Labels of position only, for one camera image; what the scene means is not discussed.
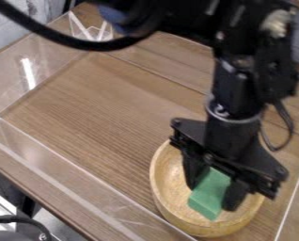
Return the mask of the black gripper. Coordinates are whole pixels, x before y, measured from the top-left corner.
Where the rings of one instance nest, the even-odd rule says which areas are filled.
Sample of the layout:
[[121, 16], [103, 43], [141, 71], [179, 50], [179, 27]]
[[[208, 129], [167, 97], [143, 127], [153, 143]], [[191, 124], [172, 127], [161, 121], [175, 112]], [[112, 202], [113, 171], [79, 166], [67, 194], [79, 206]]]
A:
[[207, 112], [207, 121], [175, 118], [170, 143], [182, 151], [186, 184], [194, 189], [208, 167], [231, 177], [223, 209], [236, 211], [247, 193], [275, 199], [288, 178], [288, 170], [266, 151], [260, 140], [262, 117], [258, 113], [243, 119], [224, 118]]

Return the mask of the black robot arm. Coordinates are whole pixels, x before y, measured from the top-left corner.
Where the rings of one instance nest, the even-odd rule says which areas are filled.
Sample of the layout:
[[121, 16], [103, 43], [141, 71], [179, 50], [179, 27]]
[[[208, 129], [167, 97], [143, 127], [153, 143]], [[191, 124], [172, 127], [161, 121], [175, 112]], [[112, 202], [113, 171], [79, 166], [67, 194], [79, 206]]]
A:
[[268, 106], [283, 121], [299, 74], [292, 61], [290, 0], [91, 0], [123, 36], [161, 31], [208, 46], [215, 57], [206, 120], [171, 121], [170, 143], [182, 152], [186, 184], [196, 188], [216, 169], [230, 178], [222, 199], [234, 211], [246, 196], [275, 198], [288, 171], [272, 157], [262, 119]]

